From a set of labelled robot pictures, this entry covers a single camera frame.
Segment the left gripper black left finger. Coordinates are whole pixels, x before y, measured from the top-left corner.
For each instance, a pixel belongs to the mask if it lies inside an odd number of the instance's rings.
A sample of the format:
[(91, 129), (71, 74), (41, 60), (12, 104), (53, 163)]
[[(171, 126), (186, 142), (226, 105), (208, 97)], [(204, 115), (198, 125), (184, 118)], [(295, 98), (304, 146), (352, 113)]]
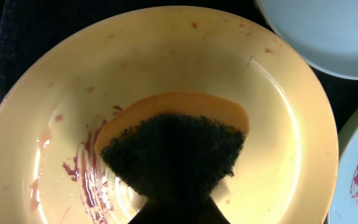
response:
[(174, 201), (148, 200), (129, 224), (178, 224)]

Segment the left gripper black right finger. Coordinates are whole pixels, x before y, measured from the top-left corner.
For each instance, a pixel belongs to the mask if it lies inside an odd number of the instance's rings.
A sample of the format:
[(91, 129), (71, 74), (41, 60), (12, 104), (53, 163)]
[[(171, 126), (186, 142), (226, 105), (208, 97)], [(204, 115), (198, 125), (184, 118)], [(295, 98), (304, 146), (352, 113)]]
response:
[(208, 197), (195, 213), (180, 218), (182, 224), (230, 224), (212, 197)]

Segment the yellow plate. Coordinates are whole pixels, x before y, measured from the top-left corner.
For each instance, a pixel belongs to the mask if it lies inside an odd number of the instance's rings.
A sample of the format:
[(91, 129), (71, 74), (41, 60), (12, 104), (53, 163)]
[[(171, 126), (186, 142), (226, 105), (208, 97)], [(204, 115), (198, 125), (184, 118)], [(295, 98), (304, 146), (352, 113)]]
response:
[(269, 30), (190, 6), (127, 12), (67, 38), (0, 106), (0, 223), (127, 223), (144, 198), (93, 153), (119, 110), (167, 91), (245, 108), (250, 133), (213, 199), (231, 223), (322, 223), (337, 131), (308, 64)]

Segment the yellow green scrub sponge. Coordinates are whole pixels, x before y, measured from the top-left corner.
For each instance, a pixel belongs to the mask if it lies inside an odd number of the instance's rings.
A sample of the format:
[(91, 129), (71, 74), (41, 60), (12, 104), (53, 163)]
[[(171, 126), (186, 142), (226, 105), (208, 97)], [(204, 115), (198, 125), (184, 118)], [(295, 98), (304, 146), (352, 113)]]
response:
[(233, 175), (248, 133), (249, 118), (239, 103), (168, 92), (119, 112), (104, 125), (94, 149), (138, 194), (193, 203)]

